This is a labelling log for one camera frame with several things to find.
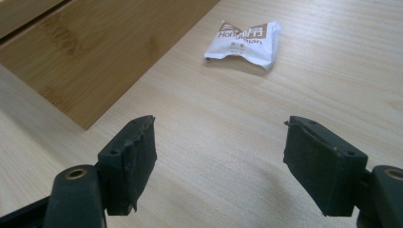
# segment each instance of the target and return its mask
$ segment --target wood grain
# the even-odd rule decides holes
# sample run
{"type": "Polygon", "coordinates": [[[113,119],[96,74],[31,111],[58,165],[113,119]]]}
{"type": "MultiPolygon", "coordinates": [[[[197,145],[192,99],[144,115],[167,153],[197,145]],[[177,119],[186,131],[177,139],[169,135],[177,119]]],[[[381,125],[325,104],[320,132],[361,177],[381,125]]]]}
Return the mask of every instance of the wood grain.
{"type": "Polygon", "coordinates": [[[0,69],[0,215],[49,194],[52,178],[152,114],[158,160],[138,212],[108,227],[356,227],[325,218],[282,162],[290,115],[368,154],[403,163],[403,3],[221,0],[89,130],[0,69]],[[277,20],[266,73],[240,58],[205,63],[221,19],[277,20]]]}
{"type": "Polygon", "coordinates": [[[87,129],[217,2],[72,1],[0,47],[0,63],[87,129]]]}
{"type": "Polygon", "coordinates": [[[0,1],[0,39],[61,2],[63,0],[0,1]]]}

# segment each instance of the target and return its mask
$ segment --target bamboo panel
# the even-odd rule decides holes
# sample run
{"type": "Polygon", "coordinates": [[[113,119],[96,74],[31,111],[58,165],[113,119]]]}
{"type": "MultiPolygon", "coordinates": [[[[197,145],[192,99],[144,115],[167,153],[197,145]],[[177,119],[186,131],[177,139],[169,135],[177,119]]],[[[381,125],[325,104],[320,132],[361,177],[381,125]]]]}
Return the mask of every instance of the bamboo panel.
{"type": "Polygon", "coordinates": [[[89,128],[218,0],[75,0],[0,47],[0,63],[89,128]]]}
{"type": "Polygon", "coordinates": [[[0,1],[0,38],[20,28],[28,21],[61,2],[63,2],[63,0],[0,1]]]}

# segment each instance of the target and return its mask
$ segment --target white wrapper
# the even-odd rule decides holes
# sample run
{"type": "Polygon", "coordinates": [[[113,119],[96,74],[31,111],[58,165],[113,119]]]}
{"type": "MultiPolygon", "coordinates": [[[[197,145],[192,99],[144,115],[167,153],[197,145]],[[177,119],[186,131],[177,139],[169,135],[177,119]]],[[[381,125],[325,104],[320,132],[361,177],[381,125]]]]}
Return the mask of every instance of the white wrapper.
{"type": "Polygon", "coordinates": [[[228,55],[242,56],[247,61],[270,69],[277,58],[281,27],[278,22],[266,23],[241,31],[222,21],[204,58],[222,59],[228,55]]]}

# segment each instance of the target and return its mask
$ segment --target black plastic part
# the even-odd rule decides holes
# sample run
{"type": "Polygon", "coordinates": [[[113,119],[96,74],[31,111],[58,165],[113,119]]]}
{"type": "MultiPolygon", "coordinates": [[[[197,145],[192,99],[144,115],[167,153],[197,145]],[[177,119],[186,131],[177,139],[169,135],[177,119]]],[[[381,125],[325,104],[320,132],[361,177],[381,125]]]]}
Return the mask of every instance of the black plastic part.
{"type": "Polygon", "coordinates": [[[358,228],[382,228],[370,189],[371,172],[365,170],[355,184],[353,202],[360,210],[356,226],[358,228]]]}
{"type": "Polygon", "coordinates": [[[354,185],[360,179],[367,155],[321,124],[292,116],[284,162],[325,216],[353,213],[354,185]]]}
{"type": "Polygon", "coordinates": [[[48,197],[0,218],[1,228],[41,228],[48,207],[48,197]]]}
{"type": "Polygon", "coordinates": [[[106,227],[98,174],[94,166],[74,166],[56,176],[44,227],[106,227]]]}
{"type": "Polygon", "coordinates": [[[98,154],[96,166],[110,216],[126,216],[132,207],[137,210],[156,159],[152,116],[129,122],[98,154]]]}
{"type": "Polygon", "coordinates": [[[403,227],[403,170],[387,165],[375,167],[370,189],[382,226],[403,227]]]}

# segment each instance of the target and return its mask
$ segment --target wooden table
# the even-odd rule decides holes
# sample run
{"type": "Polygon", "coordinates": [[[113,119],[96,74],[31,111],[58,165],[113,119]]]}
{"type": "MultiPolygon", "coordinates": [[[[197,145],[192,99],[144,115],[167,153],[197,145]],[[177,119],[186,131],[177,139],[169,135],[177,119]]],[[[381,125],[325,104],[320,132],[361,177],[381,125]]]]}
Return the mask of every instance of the wooden table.
{"type": "Polygon", "coordinates": [[[53,178],[152,114],[159,159],[138,205],[108,227],[355,227],[325,218],[282,162],[290,115],[403,165],[401,1],[220,1],[85,131],[0,66],[0,216],[50,193],[53,178]],[[277,20],[278,60],[205,63],[221,19],[277,20]]]}

